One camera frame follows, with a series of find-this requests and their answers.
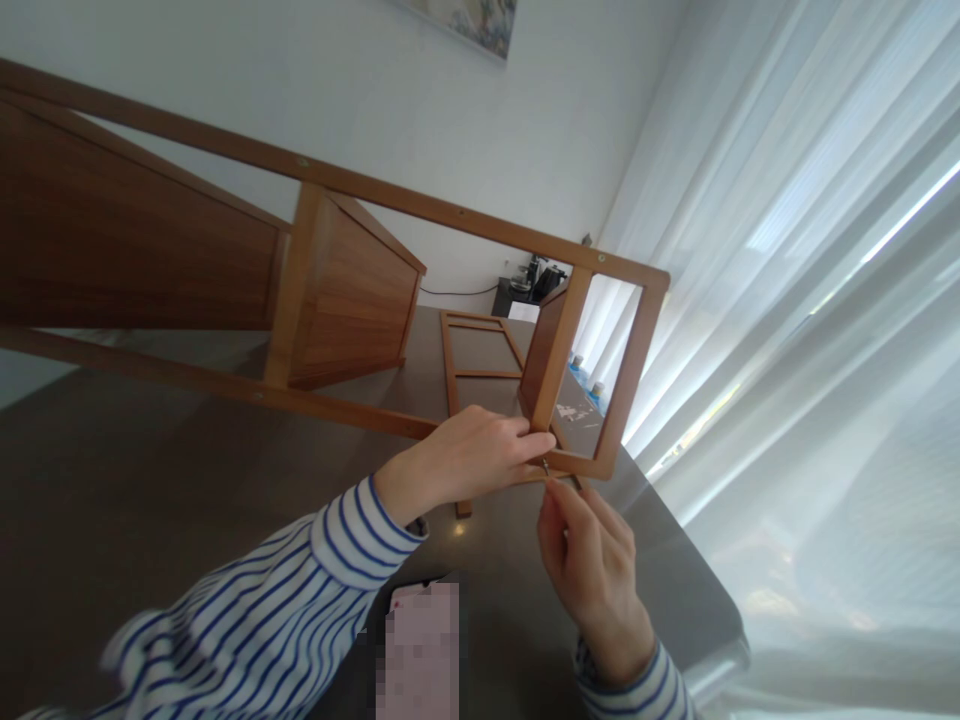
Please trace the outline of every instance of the smartphone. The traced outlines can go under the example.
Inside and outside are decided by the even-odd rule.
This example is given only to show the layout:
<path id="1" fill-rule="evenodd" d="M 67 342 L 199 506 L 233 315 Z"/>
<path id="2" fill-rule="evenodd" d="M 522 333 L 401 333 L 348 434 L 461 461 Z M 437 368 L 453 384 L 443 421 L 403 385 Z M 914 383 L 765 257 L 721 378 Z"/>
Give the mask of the smartphone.
<path id="1" fill-rule="evenodd" d="M 377 672 L 378 720 L 459 718 L 459 583 L 395 587 Z"/>

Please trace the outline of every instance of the painting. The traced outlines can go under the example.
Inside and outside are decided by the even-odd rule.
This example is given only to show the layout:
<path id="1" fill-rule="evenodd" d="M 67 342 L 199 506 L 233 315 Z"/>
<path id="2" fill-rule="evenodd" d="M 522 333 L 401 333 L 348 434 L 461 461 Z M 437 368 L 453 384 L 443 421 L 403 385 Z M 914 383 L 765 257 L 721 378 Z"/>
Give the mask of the painting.
<path id="1" fill-rule="evenodd" d="M 507 59 L 517 0 L 396 0 L 487 52 Z"/>

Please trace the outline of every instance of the white wall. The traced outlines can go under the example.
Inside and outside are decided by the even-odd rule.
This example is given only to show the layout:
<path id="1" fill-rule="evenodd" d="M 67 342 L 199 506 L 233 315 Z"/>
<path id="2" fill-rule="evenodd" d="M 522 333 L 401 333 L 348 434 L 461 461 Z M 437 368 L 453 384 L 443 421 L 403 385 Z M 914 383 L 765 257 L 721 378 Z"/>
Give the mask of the white wall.
<path id="1" fill-rule="evenodd" d="M 5 0 L 0 55 L 579 241 L 599 235 L 685 6 L 520 0 L 504 65 L 388 0 Z M 164 154 L 292 218 L 296 183 Z M 481 290 L 528 257 L 375 214 L 430 289 Z M 420 302 L 488 312 L 492 293 Z"/>

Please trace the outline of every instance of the small bottle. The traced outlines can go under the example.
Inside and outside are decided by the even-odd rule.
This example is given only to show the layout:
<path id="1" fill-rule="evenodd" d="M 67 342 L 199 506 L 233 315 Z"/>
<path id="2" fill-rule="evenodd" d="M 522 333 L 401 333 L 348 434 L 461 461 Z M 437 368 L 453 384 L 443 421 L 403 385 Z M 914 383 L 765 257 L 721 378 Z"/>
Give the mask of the small bottle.
<path id="1" fill-rule="evenodd" d="M 593 389 L 587 393 L 587 397 L 590 398 L 590 402 L 592 402 L 596 406 L 597 410 L 600 411 L 600 414 L 606 416 L 607 406 L 610 404 L 610 398 L 604 395 L 604 387 L 605 386 L 602 382 L 595 382 L 593 384 Z"/>
<path id="2" fill-rule="evenodd" d="M 590 382 L 590 373 L 580 367 L 582 363 L 583 355 L 575 355 L 573 360 L 570 362 L 570 372 L 573 373 L 573 377 L 577 381 L 577 384 L 586 390 L 587 383 Z"/>

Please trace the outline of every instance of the striped sleeve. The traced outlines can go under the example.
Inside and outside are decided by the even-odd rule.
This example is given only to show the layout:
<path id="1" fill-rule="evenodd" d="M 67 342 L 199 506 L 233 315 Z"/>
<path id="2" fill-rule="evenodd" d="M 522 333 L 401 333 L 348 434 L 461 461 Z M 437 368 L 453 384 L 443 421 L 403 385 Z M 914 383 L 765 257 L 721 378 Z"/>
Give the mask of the striped sleeve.
<path id="1" fill-rule="evenodd" d="M 633 684 L 603 688 L 590 649 L 580 638 L 574 669 L 580 695 L 590 715 L 598 720 L 694 720 L 696 710 L 683 677 L 666 648 L 657 641 L 650 664 Z"/>
<path id="2" fill-rule="evenodd" d="M 102 660 L 123 692 L 88 717 L 302 716 L 376 591 L 424 539 L 390 519 L 366 478 L 202 578 L 173 607 L 127 623 Z"/>

